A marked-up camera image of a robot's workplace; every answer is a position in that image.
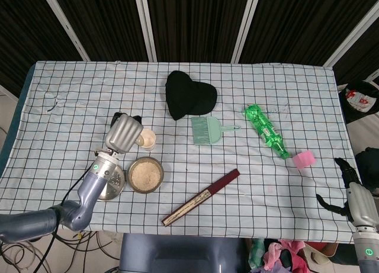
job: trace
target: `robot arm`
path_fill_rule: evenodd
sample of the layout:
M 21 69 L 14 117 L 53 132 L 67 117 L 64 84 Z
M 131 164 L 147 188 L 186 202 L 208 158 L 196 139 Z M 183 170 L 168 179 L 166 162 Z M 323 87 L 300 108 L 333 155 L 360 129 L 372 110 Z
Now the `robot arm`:
M 52 208 L 29 213 L 0 215 L 0 241 L 15 243 L 52 233 L 57 221 L 71 230 L 86 228 L 95 203 L 118 164 L 119 153 L 126 153 L 140 135 L 143 126 L 127 114 L 116 119 L 105 138 L 109 148 L 100 151 L 78 189 L 79 203 L 65 201 Z
M 335 159 L 342 171 L 348 200 L 345 206 L 329 205 L 316 194 L 318 202 L 327 210 L 342 216 L 355 226 L 353 240 L 362 273 L 379 272 L 379 225 L 378 211 L 371 193 L 361 185 L 355 169 L 341 158 Z

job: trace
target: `black wall panel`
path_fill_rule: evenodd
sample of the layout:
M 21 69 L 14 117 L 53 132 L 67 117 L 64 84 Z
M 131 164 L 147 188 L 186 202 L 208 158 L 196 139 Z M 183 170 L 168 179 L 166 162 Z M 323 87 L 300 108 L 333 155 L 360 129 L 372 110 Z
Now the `black wall panel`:
M 240 63 L 323 65 L 378 0 L 259 0 Z
M 147 61 L 136 0 L 57 0 L 93 61 Z
M 338 85 L 364 80 L 379 69 L 379 19 L 334 65 Z
M 19 96 L 38 60 L 81 60 L 46 0 L 0 0 L 0 84 Z
M 247 0 L 147 0 L 158 61 L 230 63 Z

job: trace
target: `table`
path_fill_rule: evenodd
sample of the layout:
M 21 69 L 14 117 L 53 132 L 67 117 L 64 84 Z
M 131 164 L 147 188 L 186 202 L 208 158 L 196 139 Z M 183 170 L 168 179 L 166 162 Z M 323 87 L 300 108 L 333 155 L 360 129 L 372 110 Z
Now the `table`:
M 173 70 L 217 89 L 210 115 L 239 125 L 214 146 L 194 146 L 190 117 L 174 121 L 165 102 Z M 257 103 L 295 155 L 310 149 L 317 162 L 298 171 L 264 145 L 242 111 Z M 346 198 L 333 157 L 355 166 L 341 116 L 333 72 L 291 64 L 37 62 L 18 133 L 0 180 L 0 213 L 58 204 L 104 147 L 117 111 L 141 115 L 157 135 L 146 152 L 134 145 L 120 156 L 125 170 L 141 156 L 162 162 L 154 193 L 127 185 L 115 200 L 97 202 L 89 228 L 130 233 L 271 237 L 351 242 L 352 225 L 324 210 L 316 193 L 343 205 Z M 232 169 L 241 175 L 169 227 L 161 220 Z M 69 199 L 78 200 L 73 191 Z

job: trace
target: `brown powder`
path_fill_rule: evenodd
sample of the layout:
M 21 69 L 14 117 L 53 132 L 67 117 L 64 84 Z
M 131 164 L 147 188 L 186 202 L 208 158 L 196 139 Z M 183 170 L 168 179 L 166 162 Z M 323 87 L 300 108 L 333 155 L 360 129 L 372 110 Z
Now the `brown powder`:
M 131 181 L 140 191 L 150 191 L 159 184 L 160 171 L 153 162 L 142 162 L 133 169 Z

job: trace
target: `green dustpan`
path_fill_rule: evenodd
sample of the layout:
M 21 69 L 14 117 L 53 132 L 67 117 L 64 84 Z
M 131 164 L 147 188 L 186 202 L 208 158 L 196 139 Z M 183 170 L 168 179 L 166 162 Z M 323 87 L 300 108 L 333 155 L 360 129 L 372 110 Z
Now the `green dustpan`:
M 194 144 L 215 144 L 225 131 L 236 131 L 240 126 L 221 126 L 215 117 L 191 117 Z

